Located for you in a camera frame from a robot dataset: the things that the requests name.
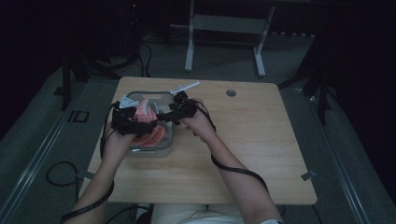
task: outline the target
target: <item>hand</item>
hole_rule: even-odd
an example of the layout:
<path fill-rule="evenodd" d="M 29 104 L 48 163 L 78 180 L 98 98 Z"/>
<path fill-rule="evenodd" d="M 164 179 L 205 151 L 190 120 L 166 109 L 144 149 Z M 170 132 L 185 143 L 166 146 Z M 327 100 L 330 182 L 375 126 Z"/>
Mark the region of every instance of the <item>hand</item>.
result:
<path fill-rule="evenodd" d="M 121 135 L 112 129 L 110 124 L 108 124 L 107 127 L 105 150 L 102 160 L 120 165 L 128 152 L 129 146 L 136 137 L 136 134 Z"/>
<path fill-rule="evenodd" d="M 187 125 L 189 129 L 191 129 L 196 135 L 198 135 L 201 140 L 205 143 L 208 143 L 213 137 L 217 136 L 216 131 L 213 129 L 212 124 L 207 119 L 207 117 L 201 112 L 199 109 L 195 112 L 195 115 L 192 118 L 184 118 L 181 119 L 180 122 Z"/>

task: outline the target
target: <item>white stand leg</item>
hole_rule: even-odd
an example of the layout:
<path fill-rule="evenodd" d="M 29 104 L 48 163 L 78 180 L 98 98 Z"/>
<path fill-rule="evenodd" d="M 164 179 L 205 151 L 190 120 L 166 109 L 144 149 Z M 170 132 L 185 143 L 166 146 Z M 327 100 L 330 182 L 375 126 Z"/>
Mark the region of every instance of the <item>white stand leg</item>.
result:
<path fill-rule="evenodd" d="M 257 47 L 253 48 L 254 58 L 257 66 L 257 73 L 259 77 L 265 77 L 265 69 L 264 69 L 264 64 L 262 62 L 262 46 L 264 45 L 265 38 L 268 35 L 268 29 L 270 28 L 271 19 L 274 15 L 274 12 L 275 12 L 275 7 L 271 7 L 268 13 L 267 20 L 264 26 L 262 27 L 260 43 Z"/>
<path fill-rule="evenodd" d="M 186 65 L 184 71 L 192 70 L 192 60 L 194 57 L 194 1 L 190 1 L 190 26 L 189 26 L 189 45 L 187 46 Z"/>

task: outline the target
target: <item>floor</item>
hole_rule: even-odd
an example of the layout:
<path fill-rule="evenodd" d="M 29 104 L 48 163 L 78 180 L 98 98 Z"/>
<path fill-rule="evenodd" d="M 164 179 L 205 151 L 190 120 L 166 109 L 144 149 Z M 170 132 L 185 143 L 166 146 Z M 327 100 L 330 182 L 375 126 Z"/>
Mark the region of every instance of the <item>floor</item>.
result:
<path fill-rule="evenodd" d="M 205 33 L 198 36 L 192 71 L 185 73 L 186 32 L 177 28 L 174 34 L 170 42 L 163 42 L 155 34 L 144 38 L 149 48 L 142 46 L 140 52 L 143 65 L 149 61 L 148 71 L 152 77 L 279 84 L 295 74 L 313 38 L 269 36 L 262 53 L 267 76 L 258 77 L 251 46 L 208 41 L 207 37 L 213 34 Z M 113 58 L 114 63 L 122 60 Z M 117 73 L 139 77 L 141 67 L 136 63 Z M 117 80 L 96 75 L 87 83 L 73 81 L 73 100 L 61 111 L 62 98 L 53 92 L 62 86 L 62 70 L 49 77 L 1 142 L 0 176 L 6 183 L 0 190 L 1 223 L 56 223 L 73 207 L 75 187 L 50 185 L 46 172 L 58 161 L 71 161 L 79 171 L 88 168 L 103 116 L 117 84 Z M 326 112 L 328 124 L 323 126 L 316 115 L 315 101 L 301 93 L 303 85 L 304 81 L 295 83 L 280 93 L 306 166 L 318 174 L 312 178 L 318 202 L 314 206 L 280 205 L 285 222 L 394 223 L 394 204 L 380 184 L 342 108 L 329 97 L 332 110 Z M 89 119 L 73 122 L 69 119 L 73 111 L 90 112 Z M 51 177 L 62 182 L 74 179 L 67 166 L 54 170 Z M 111 203 L 106 218 L 127 206 L 129 204 Z M 125 212 L 112 223 L 134 221 Z"/>

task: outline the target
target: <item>black cable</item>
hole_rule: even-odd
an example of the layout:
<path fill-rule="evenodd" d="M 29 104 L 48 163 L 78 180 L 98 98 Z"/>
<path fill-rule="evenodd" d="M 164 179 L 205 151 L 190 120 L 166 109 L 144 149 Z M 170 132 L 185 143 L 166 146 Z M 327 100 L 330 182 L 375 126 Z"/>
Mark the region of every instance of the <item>black cable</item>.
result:
<path fill-rule="evenodd" d="M 107 121 L 108 121 L 108 116 L 110 115 L 111 109 L 112 109 L 113 107 L 117 106 L 118 104 L 119 104 L 119 103 L 111 104 L 111 105 L 107 108 L 107 112 L 106 112 L 106 114 L 105 114 L 105 124 L 104 124 L 104 127 L 103 127 L 102 137 L 105 137 L 105 136 L 106 136 Z"/>
<path fill-rule="evenodd" d="M 130 64 L 127 67 L 124 67 L 122 70 L 117 70 L 116 73 L 120 76 L 120 73 L 123 73 L 123 72 L 127 71 L 128 69 L 130 69 L 133 66 L 135 66 L 135 63 L 132 63 L 132 64 Z"/>
<path fill-rule="evenodd" d="M 142 57 L 140 56 L 140 54 L 139 54 L 139 56 L 138 56 L 138 59 L 139 59 L 139 62 L 140 62 L 140 64 L 141 64 L 141 71 L 142 71 L 142 77 L 144 77 L 145 76 L 145 65 L 143 65 L 143 60 L 142 60 Z"/>
<path fill-rule="evenodd" d="M 219 167 L 221 170 L 225 170 L 225 171 L 229 171 L 229 172 L 235 172 L 235 173 L 239 173 L 239 174 L 243 174 L 243 175 L 251 175 L 251 176 L 255 177 L 256 179 L 258 179 L 258 180 L 262 183 L 262 185 L 263 185 L 264 188 L 267 190 L 267 192 L 269 192 L 269 191 L 268 191 L 268 188 L 267 188 L 267 185 L 265 184 L 265 181 L 264 181 L 264 180 L 262 179 L 262 177 L 259 176 L 258 174 L 254 173 L 254 172 L 252 172 L 252 171 L 246 170 L 246 169 L 233 168 L 233 167 L 225 166 L 225 165 L 219 163 L 219 162 L 215 159 L 215 157 L 214 157 L 213 155 L 210 155 L 210 158 L 212 159 L 213 164 L 215 164 L 215 165 L 216 165 L 217 167 Z"/>
<path fill-rule="evenodd" d="M 101 199 L 99 199 L 95 203 L 92 203 L 88 206 L 85 206 L 83 208 L 80 208 L 76 211 L 70 212 L 70 213 L 62 216 L 61 223 L 64 223 L 67 219 L 70 219 L 72 217 L 77 217 L 79 215 L 87 213 L 87 212 L 91 211 L 92 209 L 96 208 L 97 206 L 99 206 L 100 204 L 104 203 L 108 199 L 108 197 L 110 197 L 111 193 L 113 192 L 113 189 L 114 189 L 114 181 L 111 184 L 110 189 L 107 191 L 107 193 Z"/>
<path fill-rule="evenodd" d="M 105 69 L 109 70 L 109 71 L 119 73 L 119 72 L 123 72 L 124 70 L 127 70 L 128 68 L 130 68 L 131 66 L 133 66 L 133 65 L 134 65 L 134 61 L 135 61 L 135 59 L 133 59 L 133 58 L 127 58 L 127 59 L 126 59 L 124 62 L 122 62 L 122 63 L 117 63 L 117 64 L 113 64 L 113 65 L 109 65 L 109 66 L 102 65 L 101 63 L 99 63 L 99 64 L 100 64 L 101 66 L 103 66 Z M 99 73 L 92 74 L 93 76 L 102 74 L 101 71 L 100 71 L 100 69 L 97 68 L 97 66 L 93 66 L 93 65 L 91 65 L 91 64 L 89 64 L 89 63 L 84 63 L 84 64 L 85 64 L 86 66 L 89 66 L 89 67 L 92 68 L 92 69 L 95 69 L 95 70 L 99 71 Z"/>
<path fill-rule="evenodd" d="M 141 42 L 141 44 L 143 46 L 145 46 L 148 49 L 148 51 L 149 51 L 148 62 L 146 63 L 146 76 L 147 77 L 151 77 L 151 75 L 149 74 L 149 63 L 151 61 L 151 53 L 152 53 L 151 47 L 149 47 L 149 45 L 145 44 L 143 41 Z"/>
<path fill-rule="evenodd" d="M 320 224 L 322 224 L 323 223 L 323 221 L 322 221 L 322 219 L 320 218 L 320 215 L 319 215 L 319 213 L 318 213 L 318 210 L 317 210 L 317 208 L 312 204 L 311 205 L 311 207 L 314 209 L 314 212 L 315 212 L 315 214 L 317 215 L 317 217 L 318 217 L 318 221 L 319 221 L 319 223 Z"/>
<path fill-rule="evenodd" d="M 188 102 L 191 105 L 195 105 L 196 108 L 199 109 L 206 116 L 206 118 L 209 120 L 210 124 L 212 125 L 213 129 L 216 130 L 216 126 L 214 125 L 212 119 L 210 118 L 209 111 L 204 106 L 204 104 L 202 104 L 199 101 L 193 100 L 193 99 L 186 99 L 186 98 L 181 98 L 181 99 L 184 100 L 185 102 Z M 212 154 L 210 155 L 210 158 L 212 159 L 213 164 L 215 164 L 217 167 L 219 167 L 222 170 L 229 171 L 229 172 L 235 172 L 235 173 L 239 173 L 239 174 L 244 174 L 244 175 L 250 175 L 250 176 L 255 177 L 256 179 L 258 179 L 260 181 L 260 183 L 262 183 L 262 185 L 267 190 L 267 192 L 269 192 L 268 187 L 265 184 L 265 181 L 258 174 L 254 173 L 252 171 L 246 170 L 246 169 L 242 169 L 242 168 L 234 168 L 234 167 L 225 166 L 225 165 L 219 163 Z"/>
<path fill-rule="evenodd" d="M 74 170 L 74 175 L 75 175 L 75 180 L 74 180 L 74 181 L 68 182 L 68 183 L 59 184 L 59 183 L 53 182 L 53 181 L 50 179 L 50 172 L 52 171 L 52 169 L 54 169 L 56 166 L 58 166 L 58 165 L 60 165 L 60 164 L 68 164 L 68 165 L 70 165 L 70 166 L 73 168 L 73 170 Z M 76 167 L 75 164 L 73 164 L 73 163 L 71 163 L 71 162 L 69 162 L 69 161 L 58 161 L 58 162 L 56 162 L 55 164 L 53 164 L 53 165 L 48 169 L 48 171 L 46 172 L 46 179 L 47 179 L 47 181 L 48 181 L 51 185 L 57 186 L 57 187 L 66 187 L 66 186 L 70 186 L 70 185 L 73 185 L 73 184 L 74 184 L 74 185 L 76 186 L 75 200 L 76 200 L 76 202 L 77 202 L 77 201 L 78 201 L 78 184 L 79 184 L 79 179 L 78 179 L 77 174 L 78 174 L 78 170 L 77 170 L 77 167 Z"/>

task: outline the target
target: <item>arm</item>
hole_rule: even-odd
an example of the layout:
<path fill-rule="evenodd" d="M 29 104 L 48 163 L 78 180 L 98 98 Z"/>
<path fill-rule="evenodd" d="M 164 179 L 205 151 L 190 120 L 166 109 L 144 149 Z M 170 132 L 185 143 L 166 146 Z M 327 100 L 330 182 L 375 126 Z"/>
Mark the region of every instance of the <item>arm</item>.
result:
<path fill-rule="evenodd" d="M 109 128 L 106 136 L 112 132 L 113 130 Z M 122 136 L 114 132 L 107 138 L 102 162 L 73 211 L 97 202 L 107 193 L 134 137 L 134 134 Z M 107 202 L 104 202 L 87 213 L 66 220 L 65 223 L 103 223 L 106 205 Z"/>
<path fill-rule="evenodd" d="M 205 142 L 213 157 L 229 167 L 247 169 L 217 135 L 201 111 L 193 118 L 183 119 L 190 129 Z M 267 219 L 282 220 L 274 202 L 259 180 L 250 176 L 219 169 L 219 173 L 239 207 L 245 223 L 261 223 Z"/>

